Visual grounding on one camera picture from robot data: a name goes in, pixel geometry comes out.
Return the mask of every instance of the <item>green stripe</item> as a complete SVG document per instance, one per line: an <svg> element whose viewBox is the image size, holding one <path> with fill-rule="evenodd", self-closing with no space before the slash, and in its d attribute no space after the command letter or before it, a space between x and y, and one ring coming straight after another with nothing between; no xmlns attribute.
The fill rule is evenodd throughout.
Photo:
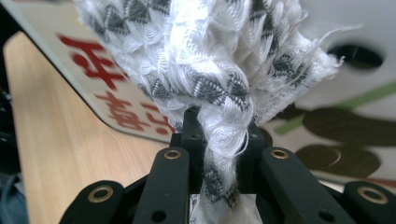
<svg viewBox="0 0 396 224"><path fill-rule="evenodd" d="M396 81L390 82L388 85L367 91L366 93L346 99L345 101L334 105L336 108L344 108L347 110L352 110L358 106L366 105L368 103L380 100L382 98L388 97L396 92ZM294 119L290 119L285 124L280 125L275 128L275 132L283 135L293 131L294 129L300 127L303 124L304 115L300 115Z"/></svg>

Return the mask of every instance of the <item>red chinese characters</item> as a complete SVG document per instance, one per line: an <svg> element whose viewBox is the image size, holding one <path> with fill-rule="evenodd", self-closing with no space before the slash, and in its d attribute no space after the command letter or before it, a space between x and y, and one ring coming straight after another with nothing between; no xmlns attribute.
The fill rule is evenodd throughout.
<svg viewBox="0 0 396 224"><path fill-rule="evenodd" d="M142 105L145 109L147 109L146 110L146 116L148 117L148 120L151 123L157 125L157 127L155 128L155 131L157 133L162 134L162 135L169 134L169 132L164 127L167 127L171 131L171 133L174 133L176 131L175 128L172 127L168 123L168 118L161 114L161 112L158 110L157 106L146 104L146 103L140 103L140 105ZM162 118L161 119L155 119L154 116L152 115L152 113L154 113L154 114L158 113L159 115L161 115Z"/></svg>
<svg viewBox="0 0 396 224"><path fill-rule="evenodd" d="M168 118L161 114L157 106L134 101L134 98L130 99L132 101L126 101L116 96L115 91L119 96L125 96L125 91L118 90L117 84L120 81L129 81L129 78L119 69L100 44L64 35L58 35L58 37L62 43L74 50L70 54L70 58L83 69L88 78L106 83L106 88L101 88L100 92L102 93L96 93L94 98L100 101L99 104L107 105L108 117L114 119L120 128L139 133L157 133L162 136L175 132L175 129L168 123Z"/></svg>
<svg viewBox="0 0 396 224"><path fill-rule="evenodd" d="M109 117L114 119L121 127L143 132L145 131L144 126L150 126L139 120L136 113L128 110L127 106L132 106L131 103L117 99L110 91L107 91L106 95L95 96L106 102L111 114Z"/></svg>
<svg viewBox="0 0 396 224"><path fill-rule="evenodd" d="M115 81L126 81L123 74L108 71L115 70L114 68L117 68L117 65L98 54L106 53L106 50L100 44L80 41L64 35L59 35L58 37L66 46L78 49L85 54L74 52L71 54L71 58L75 64L83 69L87 77L102 79L111 90L117 89Z"/></svg>

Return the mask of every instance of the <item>wooden surface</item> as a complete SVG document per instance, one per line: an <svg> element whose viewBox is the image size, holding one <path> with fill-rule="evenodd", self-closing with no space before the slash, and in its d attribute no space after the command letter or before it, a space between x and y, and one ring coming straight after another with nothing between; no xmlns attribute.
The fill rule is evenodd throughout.
<svg viewBox="0 0 396 224"><path fill-rule="evenodd" d="M107 127L25 35L5 53L30 223L58 223L95 181L133 183L167 147Z"/></svg>

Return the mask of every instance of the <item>fabric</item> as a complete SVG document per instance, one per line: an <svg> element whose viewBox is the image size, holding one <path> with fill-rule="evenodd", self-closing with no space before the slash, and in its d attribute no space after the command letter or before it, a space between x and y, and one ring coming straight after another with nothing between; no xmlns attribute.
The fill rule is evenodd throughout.
<svg viewBox="0 0 396 224"><path fill-rule="evenodd" d="M2 223L29 223L21 174L11 175L4 183L0 182L0 224Z"/></svg>
<svg viewBox="0 0 396 224"><path fill-rule="evenodd" d="M181 131L201 110L204 184L191 223L261 223L235 165L261 125L339 62L298 32L297 0L76 0L81 20Z"/></svg>

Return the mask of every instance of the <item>brass screw insert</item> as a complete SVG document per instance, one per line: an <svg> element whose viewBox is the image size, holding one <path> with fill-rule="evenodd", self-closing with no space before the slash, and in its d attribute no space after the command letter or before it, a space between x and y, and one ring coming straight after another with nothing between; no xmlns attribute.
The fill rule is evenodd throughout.
<svg viewBox="0 0 396 224"><path fill-rule="evenodd" d="M175 160L181 156L181 153L178 150L169 150L165 152L165 158L168 160Z"/></svg>
<svg viewBox="0 0 396 224"><path fill-rule="evenodd" d="M102 191L104 195L98 195L99 191ZM88 196L88 200L91 203L102 203L105 202L107 199L111 198L113 193L114 190L109 185L99 186L91 191L90 195Z"/></svg>
<svg viewBox="0 0 396 224"><path fill-rule="evenodd" d="M280 160L285 160L289 157L289 154L282 149L272 150L271 155L277 159L280 159Z"/></svg>
<svg viewBox="0 0 396 224"><path fill-rule="evenodd" d="M377 189L363 186L358 188L358 193L362 198L364 198L365 200L371 203L378 203L378 204L388 203L387 196L383 192Z"/></svg>

